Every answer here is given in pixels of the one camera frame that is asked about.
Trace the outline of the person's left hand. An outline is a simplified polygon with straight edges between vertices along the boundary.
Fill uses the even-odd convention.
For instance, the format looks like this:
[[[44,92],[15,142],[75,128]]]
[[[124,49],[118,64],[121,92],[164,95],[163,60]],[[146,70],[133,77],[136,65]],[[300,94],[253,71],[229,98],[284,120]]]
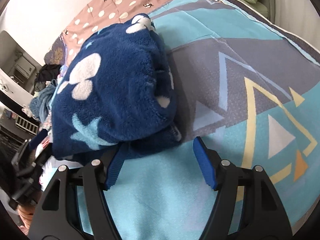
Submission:
[[[29,229],[33,220],[33,215],[35,212],[35,206],[32,205],[19,205],[17,207],[17,212],[23,222],[23,225],[20,226],[21,231],[27,235],[29,233]]]

